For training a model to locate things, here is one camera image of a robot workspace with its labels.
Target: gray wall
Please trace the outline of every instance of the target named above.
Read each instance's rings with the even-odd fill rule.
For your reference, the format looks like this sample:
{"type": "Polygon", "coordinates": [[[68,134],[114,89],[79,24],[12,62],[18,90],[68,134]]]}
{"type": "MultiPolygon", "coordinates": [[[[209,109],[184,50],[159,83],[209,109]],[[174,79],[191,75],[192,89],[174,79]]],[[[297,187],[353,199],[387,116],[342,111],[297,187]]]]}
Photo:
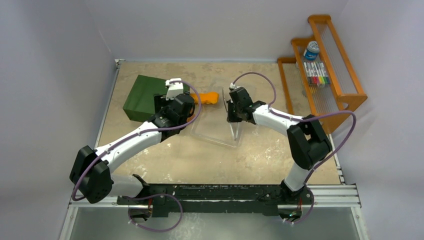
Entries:
{"type": "Polygon", "coordinates": [[[1,239],[57,239],[114,60],[83,0],[0,1],[1,239]]]}
{"type": "Polygon", "coordinates": [[[348,0],[86,0],[115,58],[273,61],[312,33],[307,18],[337,18],[348,0]]]}
{"type": "Polygon", "coordinates": [[[421,0],[350,0],[336,25],[369,97],[338,156],[375,240],[424,239],[423,11],[421,0]]]}

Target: wooden shelf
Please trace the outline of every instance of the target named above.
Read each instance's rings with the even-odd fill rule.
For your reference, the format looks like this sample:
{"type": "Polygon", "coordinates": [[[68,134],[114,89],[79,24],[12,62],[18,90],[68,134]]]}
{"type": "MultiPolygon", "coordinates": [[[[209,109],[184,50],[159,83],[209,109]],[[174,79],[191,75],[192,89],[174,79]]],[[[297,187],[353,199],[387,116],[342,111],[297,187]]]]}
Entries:
{"type": "MultiPolygon", "coordinates": [[[[291,45],[294,57],[280,57],[278,67],[287,102],[288,112],[293,111],[283,64],[298,63],[300,77],[313,115],[319,116],[338,110],[355,111],[367,95],[358,80],[352,64],[346,54],[342,42],[329,15],[312,15],[308,18],[313,35],[306,38],[293,38],[291,45]],[[309,85],[302,61],[302,53],[310,41],[319,46],[319,58],[324,63],[330,79],[330,87],[309,85]]],[[[348,114],[340,114],[322,119],[322,127],[327,134],[334,132],[347,118],[348,114]]]]}

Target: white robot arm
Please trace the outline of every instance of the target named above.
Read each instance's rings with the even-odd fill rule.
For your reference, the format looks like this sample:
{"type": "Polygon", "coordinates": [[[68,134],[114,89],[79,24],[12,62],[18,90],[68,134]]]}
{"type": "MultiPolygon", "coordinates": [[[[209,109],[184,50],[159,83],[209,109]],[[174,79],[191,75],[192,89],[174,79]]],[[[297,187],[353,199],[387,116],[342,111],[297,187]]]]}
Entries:
{"type": "Polygon", "coordinates": [[[295,116],[273,109],[263,101],[253,102],[244,87],[230,86],[231,100],[228,103],[227,121],[230,123],[249,122],[271,128],[288,137],[293,166],[288,176],[281,182],[288,195],[296,194],[305,186],[315,164],[322,161],[332,151],[332,145],[318,120],[299,122],[294,119],[311,118],[295,116]]]}
{"type": "Polygon", "coordinates": [[[193,115],[195,103],[184,93],[183,84],[175,81],[181,79],[167,80],[167,94],[154,96],[156,114],[140,127],[104,146],[96,149],[85,146],[79,150],[69,178],[90,203],[97,203],[108,195],[135,197],[142,191],[145,182],[141,177],[112,173],[132,156],[184,129],[178,126],[193,115]],[[99,160],[78,185],[83,172],[96,158],[99,160]]]}

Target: colored marker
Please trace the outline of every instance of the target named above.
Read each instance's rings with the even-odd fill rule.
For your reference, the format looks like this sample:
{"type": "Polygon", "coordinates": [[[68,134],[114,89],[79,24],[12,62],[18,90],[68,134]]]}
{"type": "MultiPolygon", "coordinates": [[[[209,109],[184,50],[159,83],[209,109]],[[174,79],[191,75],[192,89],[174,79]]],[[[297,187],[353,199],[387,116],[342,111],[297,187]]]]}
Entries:
{"type": "Polygon", "coordinates": [[[307,78],[307,82],[309,84],[312,84],[312,77],[311,77],[311,71],[309,70],[306,62],[303,62],[303,65],[305,66],[305,72],[306,72],[306,78],[307,78]]]}
{"type": "Polygon", "coordinates": [[[317,70],[314,67],[314,62],[311,62],[310,63],[310,66],[312,67],[313,75],[315,76],[316,84],[319,85],[320,84],[320,77],[318,76],[318,72],[317,72],[317,70]]]}
{"type": "Polygon", "coordinates": [[[318,84],[324,85],[325,82],[324,82],[323,78],[321,77],[320,71],[318,71],[317,64],[315,62],[312,62],[312,66],[313,66],[313,70],[316,73],[316,77],[318,78],[318,84]]]}
{"type": "Polygon", "coordinates": [[[330,84],[330,78],[329,78],[329,75],[327,74],[327,70],[326,70],[326,67],[324,66],[324,63],[323,62],[321,62],[321,67],[322,67],[322,71],[323,71],[323,73],[324,73],[324,76],[325,76],[325,78],[326,78],[326,80],[327,80],[327,84],[330,84]]]}
{"type": "Polygon", "coordinates": [[[314,68],[312,67],[312,64],[310,62],[308,62],[307,63],[307,66],[310,69],[310,73],[311,73],[311,77],[312,77],[312,82],[314,84],[318,84],[318,79],[317,79],[317,76],[315,75],[314,68]]]}
{"type": "Polygon", "coordinates": [[[315,63],[315,67],[318,70],[319,78],[321,79],[322,84],[325,85],[326,84],[326,77],[324,76],[323,71],[321,71],[320,63],[319,62],[316,62],[315,63]]]}

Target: clear plastic lid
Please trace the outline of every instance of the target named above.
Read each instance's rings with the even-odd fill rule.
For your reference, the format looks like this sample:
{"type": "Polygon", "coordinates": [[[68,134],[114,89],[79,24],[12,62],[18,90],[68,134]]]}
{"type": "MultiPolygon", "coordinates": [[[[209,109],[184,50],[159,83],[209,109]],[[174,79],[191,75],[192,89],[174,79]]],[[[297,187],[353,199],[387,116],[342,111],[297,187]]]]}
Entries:
{"type": "MultiPolygon", "coordinates": [[[[227,103],[230,99],[230,79],[214,79],[209,87],[196,87],[199,93],[216,92],[219,94],[216,104],[203,104],[199,117],[193,123],[191,135],[215,144],[230,147],[239,146],[244,122],[227,122],[227,103]]],[[[246,87],[254,99],[255,88],[246,87]]]]}

